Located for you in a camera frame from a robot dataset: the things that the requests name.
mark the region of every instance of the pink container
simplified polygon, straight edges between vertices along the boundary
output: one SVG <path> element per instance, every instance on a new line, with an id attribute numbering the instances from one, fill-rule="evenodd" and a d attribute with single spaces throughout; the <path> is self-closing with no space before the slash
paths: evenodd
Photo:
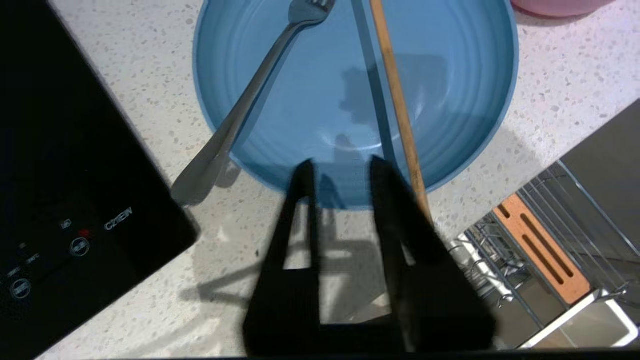
<path id="1" fill-rule="evenodd" d="M 614 0 L 511 0 L 515 6 L 536 15 L 569 17 L 584 15 Z"/>

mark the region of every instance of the wooden chopstick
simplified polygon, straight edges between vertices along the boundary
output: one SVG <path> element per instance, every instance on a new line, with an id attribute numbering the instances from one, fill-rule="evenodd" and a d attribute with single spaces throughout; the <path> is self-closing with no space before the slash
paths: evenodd
<path id="1" fill-rule="evenodd" d="M 418 159 L 418 152 L 415 148 L 415 141 L 413 140 L 413 131 L 411 130 L 409 113 L 406 110 L 402 84 L 400 83 L 400 76 L 398 75 L 394 50 L 391 46 L 391 38 L 389 37 L 387 29 L 387 20 L 385 20 L 382 1 L 371 0 L 371 11 L 373 13 L 373 20 L 376 24 L 376 32 L 378 33 L 378 42 L 380 43 L 380 49 L 382 50 L 382 58 L 385 62 L 385 70 L 387 72 L 387 79 L 391 89 L 394 109 L 396 110 L 396 118 L 398 121 L 398 128 L 400 130 L 400 137 L 402 138 L 404 156 L 406 157 L 406 162 L 409 166 L 411 185 L 415 192 L 415 196 L 418 199 L 418 205 L 422 209 L 422 212 L 424 212 L 427 220 L 433 224 L 431 210 L 429 209 L 429 201 L 427 200 L 427 190 L 424 188 L 424 180 L 422 179 L 422 171 L 420 170 L 420 160 Z"/>

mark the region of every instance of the blue plate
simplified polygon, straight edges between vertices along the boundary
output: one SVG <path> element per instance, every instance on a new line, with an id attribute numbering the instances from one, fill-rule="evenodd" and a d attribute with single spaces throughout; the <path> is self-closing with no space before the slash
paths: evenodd
<path id="1" fill-rule="evenodd" d="M 196 29 L 198 98 L 216 129 L 286 27 L 290 0 L 206 1 Z M 384 3 L 424 182 L 433 191 L 478 157 L 505 116 L 518 38 L 507 0 Z M 408 170 L 368 1 L 338 0 L 303 30 L 242 129 L 232 159 L 285 191 L 312 158 L 321 205 L 370 206 L 367 162 Z"/>

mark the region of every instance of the metal fork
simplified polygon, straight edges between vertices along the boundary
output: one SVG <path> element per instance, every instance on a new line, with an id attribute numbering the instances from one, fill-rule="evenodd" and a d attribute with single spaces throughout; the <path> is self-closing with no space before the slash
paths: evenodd
<path id="1" fill-rule="evenodd" d="M 228 163 L 228 153 L 236 141 L 239 130 L 287 45 L 300 30 L 322 23 L 329 16 L 334 4 L 335 0 L 291 1 L 289 25 L 273 44 L 220 128 L 175 180 L 171 196 L 178 204 L 197 205 L 208 196 L 220 172 Z"/>

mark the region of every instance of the induction cooktop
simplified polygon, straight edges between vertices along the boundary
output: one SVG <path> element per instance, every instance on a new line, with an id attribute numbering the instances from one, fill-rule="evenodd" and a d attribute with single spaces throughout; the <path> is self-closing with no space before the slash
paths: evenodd
<path id="1" fill-rule="evenodd" d="M 45 1 L 3 1 L 0 358 L 41 354 L 196 230 Z"/>

